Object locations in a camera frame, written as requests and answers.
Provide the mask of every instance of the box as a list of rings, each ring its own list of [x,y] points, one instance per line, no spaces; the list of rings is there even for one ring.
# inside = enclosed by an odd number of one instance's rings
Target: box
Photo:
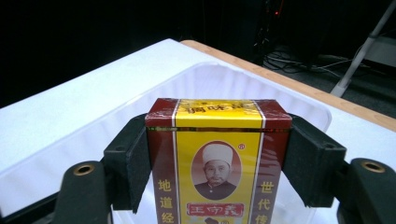
[[[270,223],[291,117],[275,100],[160,98],[146,116],[158,223]]]

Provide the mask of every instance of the white tray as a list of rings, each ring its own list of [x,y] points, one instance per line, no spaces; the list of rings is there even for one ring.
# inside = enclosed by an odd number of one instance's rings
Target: white tray
[[[235,67],[198,63],[1,173],[3,214],[13,213],[58,191],[64,171],[70,166],[100,160],[105,147],[127,121],[147,113],[159,97],[277,99],[286,111],[307,119],[322,131],[326,131],[331,122],[331,114],[325,106],[295,91]],[[150,179],[138,213],[115,212],[115,222],[156,223],[154,204]],[[307,223],[314,211],[304,207],[285,176],[281,176],[273,223]]]

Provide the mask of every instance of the screw hole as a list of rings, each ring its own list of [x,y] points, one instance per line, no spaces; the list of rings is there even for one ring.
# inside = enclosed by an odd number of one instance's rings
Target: screw hole
[[[87,175],[94,170],[91,164],[82,164],[74,170],[74,175]]]
[[[378,164],[376,162],[364,161],[361,163],[361,165],[371,172],[375,172],[375,173],[384,173],[385,172],[385,168],[381,164]]]

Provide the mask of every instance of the metal stand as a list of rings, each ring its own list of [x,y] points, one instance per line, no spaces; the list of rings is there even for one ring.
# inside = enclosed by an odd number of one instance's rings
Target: metal stand
[[[341,80],[337,83],[337,85],[332,89],[331,94],[341,97],[344,92],[347,90],[347,86],[350,83],[350,79],[352,78],[353,74],[355,73],[356,69],[361,64],[361,61],[364,59],[364,56],[373,45],[375,40],[378,38],[378,34],[381,31],[382,27],[385,25],[387,20],[389,19],[390,15],[392,14],[393,10],[396,8],[396,0],[393,0],[390,5],[388,6],[387,10],[385,11],[384,15],[382,16],[381,20],[378,22],[374,30],[369,34],[366,41],[361,47],[358,55],[352,61],[351,65],[346,71],[346,74],[341,78]]]

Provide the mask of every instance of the printed face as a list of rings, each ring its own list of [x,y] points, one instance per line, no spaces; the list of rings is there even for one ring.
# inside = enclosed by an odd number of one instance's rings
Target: printed face
[[[232,169],[227,162],[214,160],[205,164],[204,171],[210,186],[215,187],[228,179]]]

